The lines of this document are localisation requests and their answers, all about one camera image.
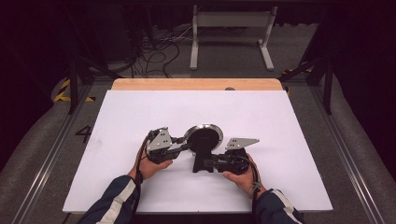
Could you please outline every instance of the person's right hand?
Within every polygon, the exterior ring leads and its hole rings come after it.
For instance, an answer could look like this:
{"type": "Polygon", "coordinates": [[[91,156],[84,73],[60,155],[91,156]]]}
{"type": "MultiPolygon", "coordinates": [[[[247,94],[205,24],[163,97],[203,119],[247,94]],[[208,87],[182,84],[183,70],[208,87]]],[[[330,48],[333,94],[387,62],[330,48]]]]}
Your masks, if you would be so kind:
{"type": "MultiPolygon", "coordinates": [[[[254,163],[250,155],[248,155],[248,159],[254,164],[255,167],[257,167],[256,163],[254,163]]],[[[240,188],[242,191],[244,191],[247,194],[249,199],[253,199],[253,170],[251,169],[250,166],[248,167],[247,171],[241,175],[235,175],[231,172],[224,171],[223,176],[228,180],[233,181],[238,188],[240,188]]],[[[267,191],[267,189],[262,185],[262,182],[260,181],[260,175],[259,175],[259,183],[260,183],[260,192],[257,193],[257,198],[262,193],[267,191]]]]}

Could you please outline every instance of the person's left hand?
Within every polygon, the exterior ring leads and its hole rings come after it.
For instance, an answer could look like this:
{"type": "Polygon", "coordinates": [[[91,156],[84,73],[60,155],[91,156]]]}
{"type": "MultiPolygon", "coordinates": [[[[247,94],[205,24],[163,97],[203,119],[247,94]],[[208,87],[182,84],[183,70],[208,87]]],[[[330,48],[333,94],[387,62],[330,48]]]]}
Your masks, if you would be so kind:
{"type": "Polygon", "coordinates": [[[134,162],[134,167],[128,174],[134,180],[136,180],[136,166],[137,166],[137,162],[139,160],[140,160],[139,170],[143,176],[143,180],[149,179],[150,177],[155,175],[155,173],[157,173],[157,171],[159,171],[159,170],[166,169],[173,162],[173,161],[169,160],[169,161],[163,161],[160,164],[155,164],[154,162],[149,161],[149,158],[146,154],[146,150],[143,148],[142,148],[142,150],[143,150],[142,158],[138,158],[139,154],[140,154],[140,151],[138,151],[137,155],[136,155],[136,161],[134,162]]]}
{"type": "MultiPolygon", "coordinates": [[[[249,154],[247,154],[248,159],[253,163],[255,167],[257,167],[256,163],[254,160],[250,157],[249,154]]],[[[260,191],[257,193],[256,198],[259,198],[259,196],[267,191],[267,189],[262,185],[260,181],[260,174],[259,175],[259,183],[260,183],[260,191]]],[[[235,175],[231,172],[224,171],[223,176],[226,177],[228,180],[231,180],[235,183],[235,185],[240,188],[242,191],[244,191],[249,199],[253,199],[253,192],[254,192],[254,186],[253,186],[253,171],[251,168],[251,165],[249,165],[248,169],[246,172],[244,172],[241,175],[235,175]]]]}

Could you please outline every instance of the yellow tape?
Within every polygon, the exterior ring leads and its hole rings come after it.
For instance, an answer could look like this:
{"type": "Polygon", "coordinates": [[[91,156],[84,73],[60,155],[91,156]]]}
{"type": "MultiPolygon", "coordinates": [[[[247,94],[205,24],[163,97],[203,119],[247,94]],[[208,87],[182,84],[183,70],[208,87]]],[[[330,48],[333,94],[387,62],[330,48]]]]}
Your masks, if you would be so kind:
{"type": "MultiPolygon", "coordinates": [[[[71,102],[72,98],[69,96],[64,96],[64,92],[66,91],[67,87],[70,85],[70,78],[64,81],[64,84],[62,84],[62,87],[58,91],[58,95],[56,95],[55,99],[53,100],[54,102],[58,101],[66,101],[66,102],[71,102]]],[[[95,102],[96,97],[87,97],[85,102],[95,102]]]]}
{"type": "MultiPolygon", "coordinates": [[[[292,72],[293,70],[291,69],[286,69],[285,71],[282,72],[282,75],[286,75],[287,73],[292,72]]],[[[312,72],[312,68],[308,68],[304,71],[304,73],[311,73],[312,72]]]]}

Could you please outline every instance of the gray carpet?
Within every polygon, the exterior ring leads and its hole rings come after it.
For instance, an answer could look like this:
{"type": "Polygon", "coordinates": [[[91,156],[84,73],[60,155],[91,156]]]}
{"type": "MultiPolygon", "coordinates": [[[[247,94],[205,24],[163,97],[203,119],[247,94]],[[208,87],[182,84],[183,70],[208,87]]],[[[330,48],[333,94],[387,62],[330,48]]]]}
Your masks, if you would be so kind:
{"type": "MultiPolygon", "coordinates": [[[[269,72],[256,44],[261,31],[246,29],[242,34],[231,34],[223,30],[207,30],[200,35],[198,70],[191,71],[191,42],[179,42],[179,56],[166,67],[172,77],[279,77],[285,69],[295,67],[306,48],[316,26],[285,26],[273,29],[268,49],[275,71],[269,72]]],[[[171,46],[163,51],[167,59],[176,55],[171,46]]],[[[151,63],[149,69],[162,70],[162,63],[151,63]]],[[[123,73],[129,77],[131,70],[123,73]]],[[[162,72],[149,74],[163,77],[162,72]]],[[[297,76],[301,80],[305,75],[297,76]]],[[[396,186],[375,152],[367,135],[356,121],[345,101],[337,81],[332,94],[332,117],[345,138],[350,153],[361,171],[367,186],[378,206],[385,223],[396,223],[396,186]]],[[[327,126],[319,105],[315,103],[309,87],[290,82],[290,101],[301,124],[305,139],[311,149],[318,170],[329,193],[334,210],[331,212],[306,213],[307,223],[370,223],[360,198],[352,185],[347,170],[340,160],[334,137],[327,126]]],[[[86,125],[93,126],[106,90],[111,82],[95,82],[89,96],[95,102],[85,102],[78,112],[65,144],[53,170],[41,191],[26,223],[62,223],[67,214],[62,212],[69,186],[78,168],[86,144],[83,136],[75,135],[86,125]]],[[[57,102],[23,138],[7,166],[0,174],[0,219],[1,223],[11,223],[23,198],[32,185],[35,175],[46,159],[52,144],[67,116],[69,103],[57,102]]],[[[243,217],[226,219],[229,223],[247,223],[243,217]]],[[[66,223],[76,223],[79,215],[71,215],[66,223]]],[[[207,223],[201,217],[139,217],[137,223],[157,222],[207,223]]]]}

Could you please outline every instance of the white paper sheet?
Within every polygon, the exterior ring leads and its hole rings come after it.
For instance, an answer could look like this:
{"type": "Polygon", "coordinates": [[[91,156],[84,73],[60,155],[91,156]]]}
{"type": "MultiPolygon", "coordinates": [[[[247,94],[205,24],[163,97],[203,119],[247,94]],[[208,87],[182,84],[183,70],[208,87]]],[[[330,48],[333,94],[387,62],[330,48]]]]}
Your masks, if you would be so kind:
{"type": "MultiPolygon", "coordinates": [[[[290,100],[284,91],[108,91],[64,203],[85,212],[108,184],[127,174],[150,130],[168,127],[181,137],[192,126],[213,123],[232,137],[259,138],[246,147],[268,189],[280,189],[300,211],[332,210],[290,100]]],[[[194,157],[174,163],[142,185],[138,213],[246,213],[251,201],[221,174],[192,172],[194,157]]]]}

